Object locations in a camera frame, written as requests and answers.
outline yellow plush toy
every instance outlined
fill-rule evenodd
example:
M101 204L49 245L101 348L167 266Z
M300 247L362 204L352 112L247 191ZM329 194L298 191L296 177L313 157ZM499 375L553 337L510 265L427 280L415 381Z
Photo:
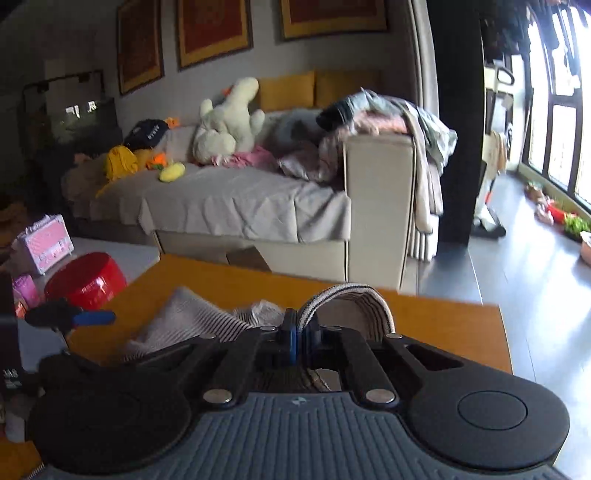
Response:
M185 166L182 163L173 163L160 172L158 177L160 181L170 183L171 181L178 180L184 175Z
M105 175L108 184L101 188L96 196L101 195L115 180L119 180L138 171L138 159L133 152L123 145L111 148L105 160Z

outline sofa armrest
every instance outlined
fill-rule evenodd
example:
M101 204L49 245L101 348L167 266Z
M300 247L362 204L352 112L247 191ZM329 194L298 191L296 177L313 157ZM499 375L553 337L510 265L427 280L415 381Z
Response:
M344 147L351 198L347 278L400 288L414 211L415 150L406 135L360 135Z

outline strap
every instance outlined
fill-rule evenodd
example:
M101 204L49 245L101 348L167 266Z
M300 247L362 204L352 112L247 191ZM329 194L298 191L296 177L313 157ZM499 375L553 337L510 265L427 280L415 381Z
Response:
M298 312L298 333L322 305L336 299L352 301L359 307L368 322L371 340L380 341L387 333L394 333L394 319L386 301L374 288L357 283L335 285L310 299Z

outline dark tile floor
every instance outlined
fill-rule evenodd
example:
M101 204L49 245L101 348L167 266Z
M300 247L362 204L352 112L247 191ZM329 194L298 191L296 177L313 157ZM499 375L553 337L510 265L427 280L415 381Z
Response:
M515 178L500 177L491 206L507 229L499 241L443 245L419 272L419 294L501 307L515 375L554 391L571 418L556 462L591 478L591 268L580 246L539 223Z

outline white stuffed animal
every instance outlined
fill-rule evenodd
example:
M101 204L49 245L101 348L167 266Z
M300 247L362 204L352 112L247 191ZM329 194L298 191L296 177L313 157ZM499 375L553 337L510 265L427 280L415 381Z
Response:
M252 151L265 121L262 110L248 112L258 88L257 79L244 78L235 83L223 104L214 108L211 100L203 101L201 125L193 141L193 156L200 164L211 164L217 155Z

